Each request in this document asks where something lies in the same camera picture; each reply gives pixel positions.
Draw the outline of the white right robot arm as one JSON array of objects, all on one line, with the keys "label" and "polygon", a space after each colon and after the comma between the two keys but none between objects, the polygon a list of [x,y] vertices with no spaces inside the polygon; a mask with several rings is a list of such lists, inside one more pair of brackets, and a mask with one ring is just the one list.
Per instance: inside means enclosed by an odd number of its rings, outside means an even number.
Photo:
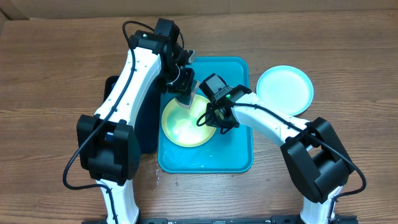
[{"label": "white right robot arm", "polygon": [[312,122],[267,108],[249,88],[229,86],[211,74],[200,84],[209,99],[198,126],[226,134],[240,125],[250,127],[280,147],[290,178],[303,195],[302,223],[338,223],[337,197],[354,171],[353,163],[332,125]]}]

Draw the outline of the yellow plate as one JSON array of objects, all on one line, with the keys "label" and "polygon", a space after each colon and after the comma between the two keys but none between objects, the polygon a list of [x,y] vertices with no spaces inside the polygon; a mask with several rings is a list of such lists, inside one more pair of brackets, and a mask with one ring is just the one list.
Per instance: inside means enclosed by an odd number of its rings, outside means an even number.
[{"label": "yellow plate", "polygon": [[161,126],[167,138],[182,147],[196,147],[210,140],[216,128],[197,126],[198,118],[206,111],[209,102],[204,96],[195,95],[190,109],[186,109],[175,98],[170,100],[161,117]]}]

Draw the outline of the green sponge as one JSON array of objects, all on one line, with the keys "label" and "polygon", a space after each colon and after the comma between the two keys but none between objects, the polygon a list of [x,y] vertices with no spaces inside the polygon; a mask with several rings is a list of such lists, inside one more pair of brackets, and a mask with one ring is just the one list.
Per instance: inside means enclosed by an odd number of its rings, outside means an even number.
[{"label": "green sponge", "polygon": [[193,99],[197,90],[199,89],[200,82],[197,80],[193,80],[192,84],[187,88],[187,90],[175,97],[175,101],[182,108],[190,109]]}]

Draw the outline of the light blue plate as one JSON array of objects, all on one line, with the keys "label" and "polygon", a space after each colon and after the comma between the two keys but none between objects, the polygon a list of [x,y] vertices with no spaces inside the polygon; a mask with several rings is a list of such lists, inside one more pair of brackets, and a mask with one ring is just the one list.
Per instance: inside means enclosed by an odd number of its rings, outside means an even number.
[{"label": "light blue plate", "polygon": [[289,65],[266,70],[257,81],[256,93],[266,105],[291,116],[304,113],[314,97],[307,74]]}]

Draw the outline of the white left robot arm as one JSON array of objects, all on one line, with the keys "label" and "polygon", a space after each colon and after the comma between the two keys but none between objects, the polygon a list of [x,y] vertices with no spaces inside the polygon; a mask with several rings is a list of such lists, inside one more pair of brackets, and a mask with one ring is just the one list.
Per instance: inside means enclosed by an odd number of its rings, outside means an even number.
[{"label": "white left robot arm", "polygon": [[79,159],[101,189],[106,223],[137,223],[140,211],[132,180],[145,147],[157,147],[160,94],[171,93],[189,108],[198,90],[191,68],[194,51],[186,50],[174,21],[159,19],[155,27],[140,24],[127,36],[127,59],[94,115],[77,122]]}]

